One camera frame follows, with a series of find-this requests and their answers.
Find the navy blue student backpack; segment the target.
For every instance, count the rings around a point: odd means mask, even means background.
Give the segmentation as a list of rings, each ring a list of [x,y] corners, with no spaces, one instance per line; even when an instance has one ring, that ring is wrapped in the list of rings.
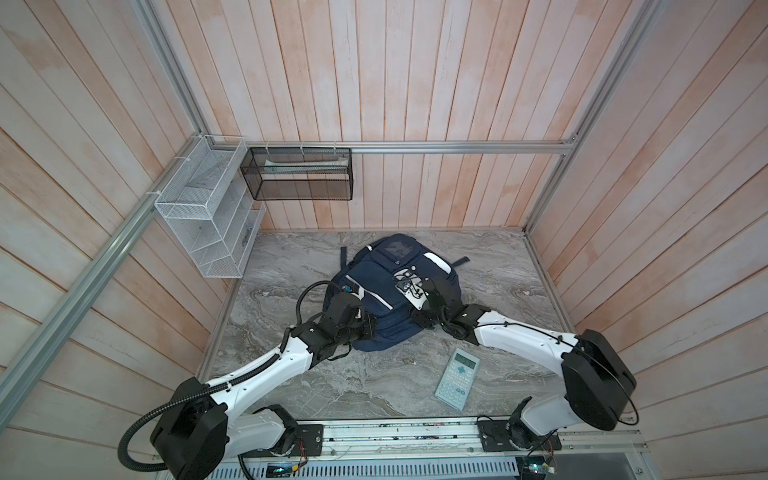
[[[468,261],[464,256],[450,262],[411,236],[390,235],[363,247],[332,277],[333,285],[326,288],[323,306],[328,307],[332,297],[341,290],[359,297],[366,314],[376,317],[376,331],[373,340],[355,342],[352,348],[363,352],[383,351],[434,326],[423,327],[414,320],[418,311],[413,300],[395,287],[394,274],[414,269],[421,279],[443,278],[460,287],[456,268]]]

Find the light blue calculator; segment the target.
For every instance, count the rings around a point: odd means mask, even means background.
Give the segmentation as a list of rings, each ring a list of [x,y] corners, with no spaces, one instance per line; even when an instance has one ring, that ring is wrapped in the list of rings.
[[[472,389],[480,360],[461,349],[450,356],[435,391],[435,397],[457,411],[463,411]]]

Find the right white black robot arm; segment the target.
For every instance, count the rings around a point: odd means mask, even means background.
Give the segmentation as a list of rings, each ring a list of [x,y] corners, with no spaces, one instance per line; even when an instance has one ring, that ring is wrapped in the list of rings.
[[[479,304],[465,304],[443,279],[399,280],[414,319],[438,325],[452,337],[505,351],[555,373],[565,391],[521,401],[507,421],[511,443],[533,450],[560,429],[584,423],[612,431],[622,422],[637,381],[608,340],[586,330],[570,334],[515,321]]]

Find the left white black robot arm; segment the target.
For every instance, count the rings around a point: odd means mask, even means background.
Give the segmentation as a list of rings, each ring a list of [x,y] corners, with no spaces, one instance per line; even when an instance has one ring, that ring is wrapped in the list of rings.
[[[284,407],[273,404],[254,413],[249,408],[282,383],[340,358],[338,348],[371,339],[375,325],[357,296],[341,292],[246,366],[206,383],[183,382],[156,415],[150,436],[164,469],[176,479],[204,479],[230,457],[298,454],[298,424]]]

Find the aluminium front rail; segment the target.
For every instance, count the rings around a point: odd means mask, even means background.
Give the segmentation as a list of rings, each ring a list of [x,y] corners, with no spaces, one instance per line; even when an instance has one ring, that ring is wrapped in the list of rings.
[[[320,456],[230,457],[204,479],[658,479],[639,431],[575,426],[556,452],[482,449],[477,417],[297,420],[322,424]]]

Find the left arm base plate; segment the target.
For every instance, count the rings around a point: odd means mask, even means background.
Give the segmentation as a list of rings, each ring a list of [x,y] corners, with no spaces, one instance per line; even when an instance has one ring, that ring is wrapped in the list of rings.
[[[324,426],[322,424],[299,424],[293,437],[293,444],[284,450],[251,450],[243,454],[244,458],[298,458],[301,452],[308,457],[317,457],[322,453]]]

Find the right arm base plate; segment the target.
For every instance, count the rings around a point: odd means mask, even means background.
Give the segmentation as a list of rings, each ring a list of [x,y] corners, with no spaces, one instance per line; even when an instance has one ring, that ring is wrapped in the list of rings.
[[[481,415],[476,418],[482,449],[486,453],[499,452],[556,452],[563,448],[556,432],[544,436],[530,436],[513,430],[506,419],[496,420]]]

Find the black mesh wall basket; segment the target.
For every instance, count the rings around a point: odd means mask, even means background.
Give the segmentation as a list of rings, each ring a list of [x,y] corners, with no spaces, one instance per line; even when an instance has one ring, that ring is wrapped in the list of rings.
[[[240,171],[256,201],[350,201],[352,153],[346,148],[250,147]]]

